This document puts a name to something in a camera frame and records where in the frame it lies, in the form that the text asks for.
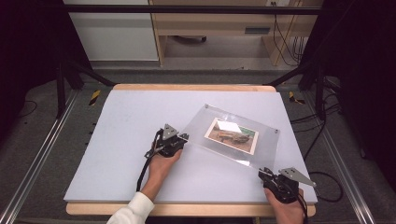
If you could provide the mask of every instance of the clear acrylic tray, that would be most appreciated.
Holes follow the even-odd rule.
[[[190,143],[246,166],[274,169],[278,129],[204,105],[182,133]]]

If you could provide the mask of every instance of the aluminum rail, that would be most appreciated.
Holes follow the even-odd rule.
[[[43,5],[38,9],[85,13],[203,13],[203,14],[271,14],[332,15],[342,8],[323,7],[232,7],[232,6],[146,6],[146,5]]]
[[[304,98],[307,99],[308,106],[310,107],[311,111],[315,113],[313,103],[314,99],[312,94],[308,94],[307,92],[303,91],[303,95]],[[359,222],[361,224],[375,224],[375,219],[366,201],[364,201],[364,198],[361,195],[361,191],[359,190],[359,187],[355,182],[352,173],[349,172],[347,164],[344,162],[340,153],[338,152],[337,146],[332,140],[332,136],[330,135],[329,130],[327,130],[326,127],[324,127],[323,130],[323,142],[326,145],[329,156],[332,160],[332,164],[334,165],[334,169],[341,180],[344,191],[346,192],[346,195],[348,196],[349,201],[352,204],[353,210],[355,211]]]
[[[44,141],[41,148],[38,150],[37,155],[35,156],[35,160],[32,162],[32,165],[27,171],[24,179],[22,180],[20,186],[18,187],[11,201],[7,205],[6,209],[1,214],[0,224],[10,224],[14,222],[15,218],[21,210],[21,207],[23,206],[24,201],[26,200],[30,190],[33,187],[33,184],[35,183],[35,180],[37,179],[41,168],[43,167],[48,155],[50,154],[52,147],[55,144],[55,141],[77,100],[78,94],[79,91],[72,91],[72,93],[70,94],[66,110],[64,111],[63,115],[59,119],[56,119],[54,124],[52,125],[52,128],[49,131],[46,140]]]

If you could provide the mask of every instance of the wire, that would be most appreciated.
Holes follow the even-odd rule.
[[[151,162],[151,158],[148,158],[145,162],[145,165],[143,166],[142,173],[140,173],[139,179],[137,180],[136,184],[136,192],[140,191],[140,188],[142,186],[142,181],[143,181],[143,176],[145,176],[145,173],[149,167],[149,163]]]
[[[325,109],[325,111],[330,111],[332,109],[335,109],[334,111],[330,111],[330,112],[327,113],[327,115],[330,115],[330,114],[332,114],[332,113],[334,113],[336,111],[339,111],[339,108],[340,108],[340,104],[335,104],[335,105],[329,106],[327,109]],[[315,119],[317,116],[318,116],[318,114],[313,114],[313,115],[309,115],[309,116],[302,117],[302,118],[299,118],[299,119],[292,119],[290,121],[290,124],[308,122],[311,119]]]
[[[25,103],[33,103],[33,104],[35,105],[35,108],[33,108],[33,109],[32,109],[29,113],[27,113],[27,114],[18,116],[19,119],[20,119],[20,118],[23,118],[23,117],[26,117],[26,116],[28,116],[28,115],[30,115],[30,114],[32,114],[32,113],[37,109],[37,103],[36,103],[35,101],[25,101]]]
[[[332,97],[332,96],[337,97],[337,93],[332,93],[332,94],[327,95],[327,96],[324,98],[323,101],[326,102],[326,100],[329,99],[329,98]]]
[[[271,6],[272,6],[272,7],[276,7],[276,3],[275,3],[275,2],[274,2],[274,3],[272,2],[272,3],[271,3]],[[288,52],[289,52],[290,57],[291,57],[297,64],[290,64],[290,63],[287,63],[287,62],[286,62],[286,60],[285,60],[285,58],[284,58],[284,56],[283,56],[282,51],[280,50],[279,46],[278,46],[277,43],[276,43],[276,39],[275,39],[275,35],[276,35],[275,32],[276,32],[276,29],[277,29],[277,31],[279,32],[279,34],[280,34],[280,36],[281,36],[281,38],[282,38],[282,40],[283,40],[284,46],[286,47],[286,49],[287,49]],[[303,37],[300,37],[300,47],[299,47],[298,53],[296,53],[296,51],[295,51],[295,50],[296,50],[295,46],[297,45],[297,38],[298,38],[298,37],[294,37],[294,42],[293,42],[293,53],[291,53],[291,51],[290,51],[290,49],[289,49],[289,44],[287,43],[286,38],[282,35],[282,32],[280,31],[280,28],[279,28],[279,26],[278,26],[276,14],[274,14],[274,35],[273,35],[273,38],[274,38],[274,44],[275,44],[275,46],[276,46],[276,49],[279,51],[279,54],[280,54],[280,56],[281,56],[283,62],[284,62],[285,64],[289,65],[289,66],[297,66],[297,65],[299,65],[299,64],[300,64],[300,61],[301,61],[301,59],[302,59],[302,57],[303,57],[304,38],[303,38]]]
[[[292,194],[294,198],[296,198],[297,202],[300,204],[300,206],[303,208],[304,212],[304,224],[308,224],[308,207],[306,206],[306,201],[300,193],[297,193],[297,195],[294,193],[294,191],[291,189],[289,185],[287,185],[285,182],[283,182],[283,186]]]
[[[309,153],[311,152],[312,148],[314,147],[315,143],[318,141],[320,134],[323,132],[324,126],[326,125],[326,119],[323,120],[323,125],[321,126],[317,136],[315,137],[314,141],[312,142],[311,146],[309,147],[309,149],[306,151],[305,155],[304,155],[304,161],[306,161],[306,158],[308,157]]]
[[[289,50],[289,48],[288,48],[288,45],[286,44],[286,40],[283,38],[283,35],[282,35],[282,33],[280,32],[279,27],[277,26],[276,14],[274,15],[274,18],[275,18],[275,21],[274,21],[274,35],[273,35],[273,39],[274,39],[275,47],[276,47],[276,49],[279,51],[280,57],[282,57],[282,60],[283,60],[283,62],[284,62],[285,64],[287,64],[288,66],[297,66],[298,64],[290,64],[290,63],[287,63],[286,60],[285,60],[285,57],[283,57],[282,51],[281,51],[280,48],[277,46],[277,43],[276,43],[276,40],[275,40],[275,30],[276,30],[276,28],[278,29],[278,32],[280,33],[280,35],[281,35],[281,37],[282,37],[282,39],[283,39],[283,42],[285,43],[285,46],[286,46],[286,48],[287,48],[289,54],[291,55],[290,50]]]
[[[340,104],[337,104],[337,105],[334,105],[334,106],[336,106],[336,107],[335,107],[336,109],[334,109],[334,111],[329,112],[327,115],[330,115],[330,114],[333,114],[333,113],[335,113],[335,112],[341,111],[341,106],[340,106]]]
[[[341,201],[341,199],[342,199],[343,196],[344,196],[344,189],[343,189],[343,187],[341,186],[340,182],[338,182],[338,180],[335,179],[335,177],[333,177],[332,175],[329,175],[329,174],[327,174],[327,173],[320,172],[320,171],[309,172],[308,174],[309,174],[309,175],[326,175],[327,177],[329,177],[330,179],[332,179],[332,180],[338,185],[338,188],[340,189],[340,195],[338,195],[338,197],[335,198],[335,199],[327,199],[327,198],[321,197],[320,195],[317,196],[319,199],[321,199],[321,200],[323,200],[323,201],[325,201],[325,202],[328,202],[328,203],[338,203],[338,202]]]
[[[323,125],[324,123],[320,123],[320,124],[318,124],[317,126],[315,126],[315,127],[312,127],[312,128],[309,128],[309,129],[305,129],[305,130],[300,130],[300,131],[294,131],[295,133],[305,133],[305,132],[309,132],[309,131],[312,131],[312,130],[314,130],[314,129],[316,129],[317,127],[320,127],[321,125]]]

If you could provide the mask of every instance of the table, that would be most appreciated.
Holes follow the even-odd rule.
[[[198,91],[202,95],[204,93],[211,92],[212,94],[215,94],[214,92],[225,92],[227,91],[227,94],[243,94],[243,92],[271,92],[272,94],[276,94],[276,91],[273,87],[266,87],[266,86],[243,86],[243,85],[237,85],[237,86],[226,86],[226,85],[139,85],[139,84],[120,84],[117,85],[113,91],[135,91],[136,94],[145,94],[145,91],[150,91],[151,93],[157,93],[158,96],[164,95],[167,92],[172,92],[174,94],[187,94],[188,92],[191,91]],[[282,116],[284,117],[286,115],[286,110],[283,108],[280,108],[284,110],[284,113]],[[101,123],[101,120],[99,119],[97,126],[99,126]],[[288,134],[286,128],[281,129],[281,132],[285,131],[285,135]],[[285,144],[288,144],[290,142],[293,143],[294,139],[290,139]],[[181,159],[180,161],[177,162],[176,165],[179,163],[182,163],[183,161],[187,161],[189,158],[186,156],[186,158]],[[306,168],[304,167],[304,162],[301,157],[296,157],[296,160],[293,159],[294,161],[297,161],[293,164],[294,167],[299,169],[303,174],[306,174]],[[290,162],[290,159],[283,160],[282,162]],[[179,173],[179,170],[174,170],[173,173]],[[179,178],[175,178],[172,176],[172,174],[169,175],[168,179],[171,179],[172,181],[176,181]],[[167,192],[168,187],[165,186],[166,183],[164,184],[162,191]],[[313,216],[316,212],[315,209],[315,202],[317,201],[315,192],[312,190],[311,187],[308,186],[302,186],[301,188],[304,189],[304,196],[305,199],[307,200],[308,203],[308,215]],[[151,216],[176,216],[176,217],[273,217],[274,212],[269,203],[257,203],[257,202],[252,202],[252,203],[186,203],[186,202],[181,202],[181,203],[168,203],[166,201],[166,196],[159,194],[157,198],[164,197],[165,200],[163,202],[155,202],[156,207],[154,210],[150,213]],[[68,205],[66,207],[67,213],[71,215],[112,215],[115,211],[117,211],[120,207],[124,206],[127,204],[127,202],[97,202],[97,201],[85,201],[85,202],[73,202],[72,200],[68,202]]]

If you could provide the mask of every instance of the black wall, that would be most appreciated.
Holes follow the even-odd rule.
[[[305,61],[341,17],[318,19]],[[341,81],[340,102],[361,150],[396,190],[396,1],[355,1],[324,49],[318,62],[326,76]]]
[[[68,13],[39,11],[40,4],[63,1],[0,1],[0,142],[26,92],[55,79],[60,61],[73,58],[91,68]]]

